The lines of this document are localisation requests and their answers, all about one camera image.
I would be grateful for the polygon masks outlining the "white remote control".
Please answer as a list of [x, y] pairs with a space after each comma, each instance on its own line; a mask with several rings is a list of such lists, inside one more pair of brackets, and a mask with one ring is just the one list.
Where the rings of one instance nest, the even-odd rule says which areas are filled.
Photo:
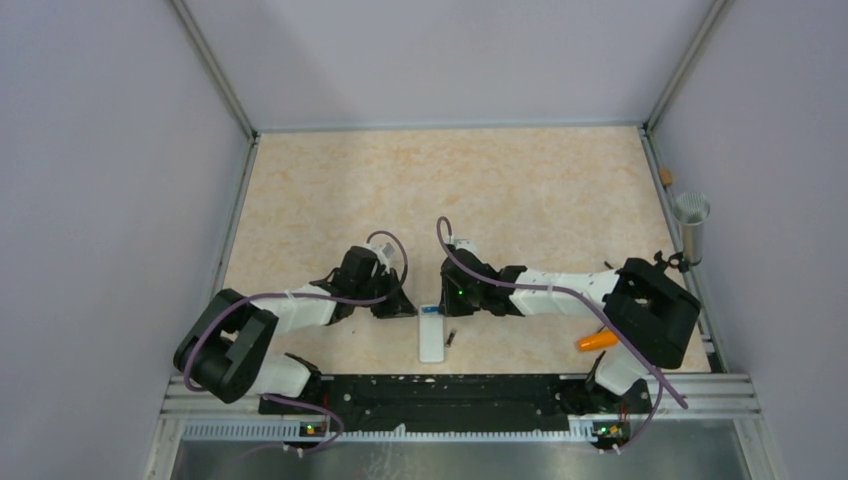
[[418, 311], [419, 361], [425, 364], [442, 363], [445, 361], [445, 317], [440, 311], [424, 314], [420, 311], [421, 307]]

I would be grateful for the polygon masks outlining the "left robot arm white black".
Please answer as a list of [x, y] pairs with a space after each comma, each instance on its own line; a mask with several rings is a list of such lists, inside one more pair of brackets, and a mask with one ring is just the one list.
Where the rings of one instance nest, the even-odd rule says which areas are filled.
[[318, 280], [280, 293], [216, 293], [173, 355], [191, 391], [226, 404], [246, 395], [277, 394], [297, 413], [319, 404], [317, 366], [302, 357], [270, 353], [272, 341], [296, 330], [327, 327], [367, 308], [380, 319], [411, 317], [416, 308], [403, 291], [405, 270], [390, 262], [398, 244], [352, 246], [341, 264]]

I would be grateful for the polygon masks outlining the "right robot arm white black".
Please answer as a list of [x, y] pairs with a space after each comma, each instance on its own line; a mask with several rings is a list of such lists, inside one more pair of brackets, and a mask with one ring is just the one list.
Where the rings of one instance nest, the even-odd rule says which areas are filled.
[[589, 404], [612, 412], [638, 380], [653, 377], [679, 405], [686, 402], [665, 371], [679, 368], [702, 308], [665, 273], [662, 263], [629, 258], [619, 269], [551, 273], [524, 265], [500, 270], [474, 253], [449, 253], [440, 267], [440, 310], [447, 317], [486, 311], [495, 316], [594, 316], [618, 340], [586, 385]]

